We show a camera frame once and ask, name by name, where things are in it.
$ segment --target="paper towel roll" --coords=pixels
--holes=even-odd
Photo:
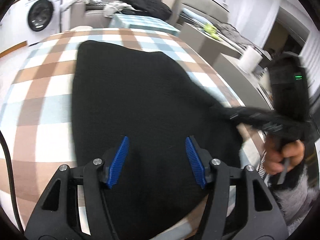
[[[246,73],[251,73],[262,60],[262,56],[251,46],[248,46],[239,59],[238,67]]]

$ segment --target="black cloth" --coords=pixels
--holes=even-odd
[[[106,194],[120,239],[151,239],[185,217],[207,192],[185,151],[194,135],[212,157],[240,167],[242,137],[209,107],[220,103],[162,52],[85,41],[72,89],[78,166],[130,139],[118,184]]]
[[[108,2],[98,2],[98,3],[87,3],[85,5],[85,10],[103,10],[104,7],[108,4]]]
[[[123,9],[121,10],[121,14],[126,14],[126,15],[139,15],[139,16],[151,16],[150,13],[145,12],[145,11],[135,11],[135,10],[130,10],[130,9]]]
[[[166,21],[170,18],[171,9],[162,0],[120,0],[130,4],[136,10],[146,11],[150,16]]]

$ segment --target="blue gripper pad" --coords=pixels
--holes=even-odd
[[[106,182],[108,188],[112,188],[118,182],[122,166],[129,152],[129,138],[125,136],[109,167],[109,176]]]
[[[202,189],[204,189],[205,185],[207,184],[205,179],[205,174],[204,174],[204,167],[202,165],[202,162],[199,158],[198,153],[196,152],[196,149],[190,137],[186,138],[186,152],[191,165],[193,175],[195,176],[195,179],[196,179],[196,183]]]

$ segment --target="metal screw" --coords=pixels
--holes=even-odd
[[[252,165],[247,165],[245,167],[248,171],[254,171],[254,167]]]
[[[221,161],[219,159],[212,159],[211,163],[213,165],[220,165]]]
[[[67,168],[68,168],[68,166],[66,164],[62,164],[62,165],[60,165],[59,170],[65,171]]]
[[[101,164],[102,163],[102,159],[94,159],[93,160],[93,164],[94,165],[99,165],[99,164]]]

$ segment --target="black bag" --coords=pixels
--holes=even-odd
[[[170,18],[171,9],[162,0],[120,0],[130,4],[136,10],[146,11],[154,18],[166,21]]]

